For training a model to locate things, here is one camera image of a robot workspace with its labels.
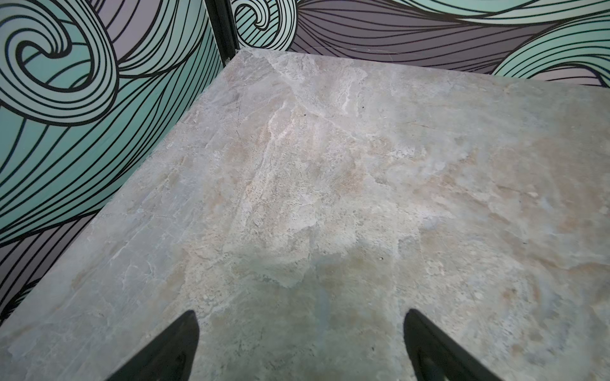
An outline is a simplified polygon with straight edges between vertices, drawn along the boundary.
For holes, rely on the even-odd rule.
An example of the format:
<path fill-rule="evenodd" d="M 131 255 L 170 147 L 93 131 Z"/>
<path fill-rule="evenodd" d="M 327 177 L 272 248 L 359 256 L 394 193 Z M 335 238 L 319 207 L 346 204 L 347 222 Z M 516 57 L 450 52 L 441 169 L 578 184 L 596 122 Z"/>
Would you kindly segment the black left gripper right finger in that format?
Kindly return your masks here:
<path fill-rule="evenodd" d="M 417 309 L 405 315 L 403 339 L 418 380 L 500 379 Z"/>

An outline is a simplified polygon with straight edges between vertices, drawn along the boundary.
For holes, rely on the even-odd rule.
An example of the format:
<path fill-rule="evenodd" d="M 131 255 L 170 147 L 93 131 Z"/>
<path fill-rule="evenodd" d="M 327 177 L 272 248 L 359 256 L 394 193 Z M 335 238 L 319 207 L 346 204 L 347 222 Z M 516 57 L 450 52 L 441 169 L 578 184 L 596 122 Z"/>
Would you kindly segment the black corner frame post left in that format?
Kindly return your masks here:
<path fill-rule="evenodd" d="M 222 63 L 227 66 L 239 50 L 230 0 L 206 0 L 205 3 Z"/>

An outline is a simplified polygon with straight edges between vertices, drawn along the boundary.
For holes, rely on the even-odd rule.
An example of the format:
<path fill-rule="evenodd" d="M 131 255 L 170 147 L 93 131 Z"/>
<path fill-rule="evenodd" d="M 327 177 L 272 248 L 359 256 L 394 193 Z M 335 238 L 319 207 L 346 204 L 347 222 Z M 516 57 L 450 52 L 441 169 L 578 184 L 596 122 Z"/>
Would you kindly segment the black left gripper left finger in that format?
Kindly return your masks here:
<path fill-rule="evenodd" d="M 195 311 L 186 311 L 108 380 L 189 380 L 199 338 Z"/>

